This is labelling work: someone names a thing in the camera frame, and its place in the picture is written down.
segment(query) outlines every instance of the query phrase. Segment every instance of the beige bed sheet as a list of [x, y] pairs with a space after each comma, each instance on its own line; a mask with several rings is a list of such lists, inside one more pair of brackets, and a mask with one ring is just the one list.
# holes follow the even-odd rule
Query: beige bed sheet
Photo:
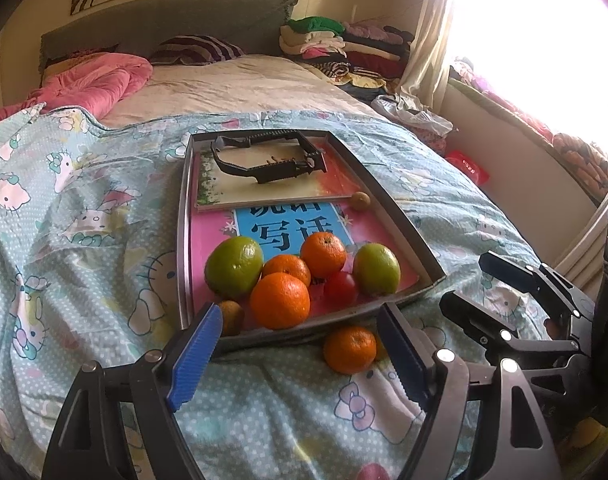
[[206, 66], [156, 66], [136, 94], [103, 118], [111, 128], [191, 112], [317, 110], [379, 117], [369, 106], [281, 57], [244, 56]]

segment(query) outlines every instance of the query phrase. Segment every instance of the pink comforter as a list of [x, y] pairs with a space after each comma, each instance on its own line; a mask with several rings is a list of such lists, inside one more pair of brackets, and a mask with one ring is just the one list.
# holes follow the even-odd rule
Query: pink comforter
[[0, 121], [14, 113], [46, 102], [42, 113], [75, 105], [86, 108], [101, 120], [119, 101], [141, 89], [153, 73], [143, 57], [103, 54], [49, 77], [42, 88], [33, 90], [26, 101], [0, 108]]

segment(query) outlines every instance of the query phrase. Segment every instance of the striped pillow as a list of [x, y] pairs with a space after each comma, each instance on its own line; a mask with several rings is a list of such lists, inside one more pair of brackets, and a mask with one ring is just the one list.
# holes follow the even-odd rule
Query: striped pillow
[[244, 56], [238, 46], [213, 36], [175, 36], [148, 57], [153, 65], [207, 65]]

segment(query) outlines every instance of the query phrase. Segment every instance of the tangerine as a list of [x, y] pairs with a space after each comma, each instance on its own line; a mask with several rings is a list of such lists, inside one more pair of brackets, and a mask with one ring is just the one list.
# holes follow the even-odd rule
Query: tangerine
[[306, 287], [310, 285], [310, 270], [305, 261], [295, 254], [278, 254], [268, 260], [261, 270], [262, 276], [268, 276], [274, 272], [290, 274], [301, 280]]
[[311, 234], [302, 244], [299, 257], [306, 262], [310, 273], [325, 280], [346, 263], [346, 249], [333, 233]]
[[255, 285], [249, 306], [258, 324], [280, 330], [306, 320], [310, 296], [301, 280], [285, 272], [273, 272]]
[[324, 341], [324, 360], [340, 374], [352, 375], [367, 370], [376, 355], [375, 335], [360, 326], [338, 328]]

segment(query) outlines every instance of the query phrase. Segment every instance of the bright window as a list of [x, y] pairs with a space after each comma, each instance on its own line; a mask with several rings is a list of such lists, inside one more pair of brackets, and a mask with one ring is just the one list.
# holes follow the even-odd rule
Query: bright window
[[455, 0], [452, 56], [553, 132], [608, 156], [608, 9], [601, 0]]

